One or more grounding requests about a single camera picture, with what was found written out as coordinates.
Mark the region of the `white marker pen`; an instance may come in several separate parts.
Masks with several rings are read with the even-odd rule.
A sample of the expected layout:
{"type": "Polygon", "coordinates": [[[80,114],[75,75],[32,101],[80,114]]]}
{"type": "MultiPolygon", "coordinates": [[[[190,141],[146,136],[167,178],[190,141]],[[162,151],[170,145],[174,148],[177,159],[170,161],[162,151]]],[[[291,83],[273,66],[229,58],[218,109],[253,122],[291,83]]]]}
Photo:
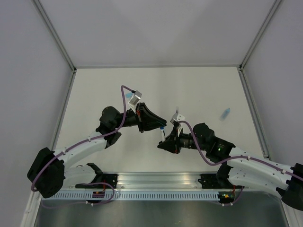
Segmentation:
{"type": "Polygon", "coordinates": [[[166,139],[166,137],[165,137],[165,131],[164,131],[164,129],[161,129],[160,131],[161,131],[161,141],[164,142],[165,139],[166,139]]]}

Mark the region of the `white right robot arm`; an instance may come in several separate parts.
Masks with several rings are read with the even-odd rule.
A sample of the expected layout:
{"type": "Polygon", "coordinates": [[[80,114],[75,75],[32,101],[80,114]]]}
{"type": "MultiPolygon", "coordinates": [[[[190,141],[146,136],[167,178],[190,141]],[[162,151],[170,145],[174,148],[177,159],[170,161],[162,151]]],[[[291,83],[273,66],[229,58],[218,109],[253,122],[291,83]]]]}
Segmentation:
{"type": "Polygon", "coordinates": [[[251,188],[272,194],[296,210],[303,209],[303,166],[259,159],[233,143],[216,137],[205,123],[190,127],[190,133],[178,131],[176,123],[158,148],[179,154],[182,148],[196,149],[210,166],[218,166],[216,183],[222,188],[251,188]]]}

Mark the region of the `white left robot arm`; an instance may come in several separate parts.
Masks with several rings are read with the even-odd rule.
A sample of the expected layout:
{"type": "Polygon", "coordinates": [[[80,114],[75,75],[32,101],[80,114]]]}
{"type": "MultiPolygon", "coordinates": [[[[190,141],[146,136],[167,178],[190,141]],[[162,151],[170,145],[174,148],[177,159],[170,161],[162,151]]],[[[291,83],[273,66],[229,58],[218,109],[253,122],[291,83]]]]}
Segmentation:
{"type": "Polygon", "coordinates": [[[32,191],[40,192],[43,198],[50,198],[70,186],[98,188],[104,181],[101,169],[93,163],[79,168],[74,164],[114,145],[122,135],[117,131],[118,127],[137,126],[143,133],[167,125],[166,120],[150,111],[145,103],[138,103],[135,110],[129,109],[124,113],[108,106],[99,120],[100,125],[85,140],[68,148],[43,148],[38,152],[27,173],[32,191]]]}

